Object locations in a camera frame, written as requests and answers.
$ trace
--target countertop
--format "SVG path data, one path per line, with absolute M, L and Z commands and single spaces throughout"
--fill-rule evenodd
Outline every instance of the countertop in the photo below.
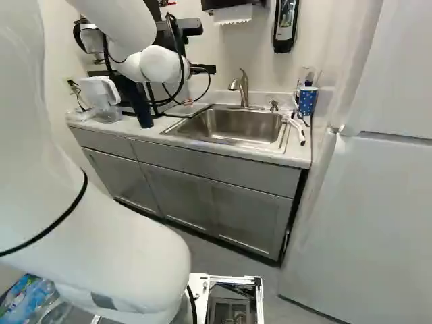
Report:
M 182 118 L 162 116 L 153 120 L 154 126 L 152 128 L 145 129 L 141 128 L 135 117 L 128 116 L 124 116 L 121 121 L 112 124 L 103 124 L 90 119 L 87 121 L 68 121 L 68 125 L 70 127 L 123 136 L 134 140 L 184 147 L 196 151 L 239 157 L 301 169 L 311 168 L 311 128 L 304 127 L 306 144 L 300 146 L 296 129 L 288 125 L 287 131 L 289 131 L 289 134 L 285 152 L 276 153 L 160 134 L 162 131 L 181 120 Z M 305 120 L 308 124 L 311 124 L 311 119 L 309 117 L 306 117 Z

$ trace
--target paper towel dispenser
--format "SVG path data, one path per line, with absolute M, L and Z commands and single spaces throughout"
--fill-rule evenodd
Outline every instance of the paper towel dispenser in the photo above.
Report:
M 202 10 L 212 14 L 213 10 L 235 7 L 237 5 L 262 5 L 265 7 L 266 0 L 201 0 Z

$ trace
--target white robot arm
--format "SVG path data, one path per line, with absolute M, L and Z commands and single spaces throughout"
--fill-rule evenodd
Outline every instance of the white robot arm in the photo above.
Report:
M 66 0 L 108 36 L 112 66 L 135 82 L 179 82 L 177 53 L 152 45 L 155 21 L 144 0 Z M 184 80 L 190 74 L 183 57 Z
M 151 48 L 155 25 L 142 0 L 68 1 L 109 35 L 112 55 Z M 92 313 L 169 323 L 188 284 L 188 247 L 100 193 L 55 144 L 37 0 L 2 3 L 0 48 L 0 262 L 53 280 L 64 298 Z M 139 54 L 141 71 L 143 57 L 161 69 L 170 61 L 165 50 L 160 57 L 147 51 Z

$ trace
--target blue cup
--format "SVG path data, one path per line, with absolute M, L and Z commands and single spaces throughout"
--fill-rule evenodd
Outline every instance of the blue cup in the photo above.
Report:
M 298 100 L 298 110 L 303 116 L 311 116 L 317 101 L 318 88 L 316 86 L 302 86 Z

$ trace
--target stainless steel sink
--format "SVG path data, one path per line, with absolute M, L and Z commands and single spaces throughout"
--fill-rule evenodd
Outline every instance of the stainless steel sink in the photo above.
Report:
M 270 151 L 278 151 L 286 125 L 282 116 L 240 106 L 211 105 L 192 119 L 184 119 L 162 134 L 203 142 L 216 142 Z

